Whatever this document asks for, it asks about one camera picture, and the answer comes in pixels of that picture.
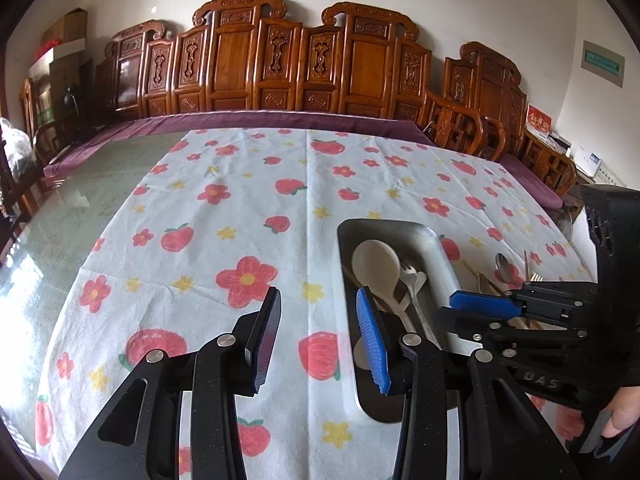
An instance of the cardboard box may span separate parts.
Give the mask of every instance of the cardboard box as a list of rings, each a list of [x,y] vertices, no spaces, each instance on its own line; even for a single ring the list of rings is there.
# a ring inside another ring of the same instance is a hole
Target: cardboard box
[[[62,40],[63,43],[66,43],[86,38],[86,17],[86,10],[79,7],[66,13],[44,32],[42,43],[47,43],[50,40]]]

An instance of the utensil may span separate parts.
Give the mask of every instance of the utensil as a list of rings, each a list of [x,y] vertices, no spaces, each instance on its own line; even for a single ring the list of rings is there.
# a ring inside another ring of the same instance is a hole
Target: utensil
[[[402,320],[408,332],[415,332],[414,324],[394,297],[400,280],[400,259],[389,245],[380,240],[363,241],[353,251],[351,269],[356,279]]]

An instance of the purple seat cushion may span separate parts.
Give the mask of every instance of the purple seat cushion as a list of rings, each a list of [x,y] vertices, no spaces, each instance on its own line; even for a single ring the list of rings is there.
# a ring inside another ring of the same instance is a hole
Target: purple seat cushion
[[[507,153],[500,160],[502,167],[526,189],[529,194],[545,209],[560,209],[562,199],[551,191],[533,172],[513,155]]]
[[[111,140],[129,139],[157,134],[187,132],[210,128],[300,128],[303,130],[329,130],[366,134],[375,137],[434,144],[411,121],[393,121],[358,116],[309,113],[271,112],[266,110],[239,112],[203,112],[197,114],[168,115],[110,126],[93,139],[76,146],[44,168],[50,178],[66,178],[103,145]]]

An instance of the table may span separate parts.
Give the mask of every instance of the table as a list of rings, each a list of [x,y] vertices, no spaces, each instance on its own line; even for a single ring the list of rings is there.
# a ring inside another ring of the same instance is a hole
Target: table
[[[146,172],[184,132],[111,142],[65,180],[0,269],[0,406],[35,447],[38,383],[53,327],[78,269]]]
[[[197,350],[274,285],[282,321],[269,376],[257,397],[237,398],[248,477],[388,478],[398,426],[358,426],[342,405],[330,262],[337,226],[354,217],[431,227],[468,290],[464,262],[492,276],[498,251],[516,264],[512,286],[523,250],[546,279],[587,279],[498,164],[343,132],[195,130],[125,200],[78,272],[38,389],[38,452],[60,469],[149,349]],[[185,395],[181,474],[189,403]]]

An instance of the purple cushion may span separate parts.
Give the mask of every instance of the purple cushion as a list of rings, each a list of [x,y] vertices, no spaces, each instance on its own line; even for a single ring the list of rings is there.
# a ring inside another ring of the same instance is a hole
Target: purple cushion
[[[560,209],[562,207],[562,199],[513,155],[507,153],[500,160],[500,164],[543,208]]]

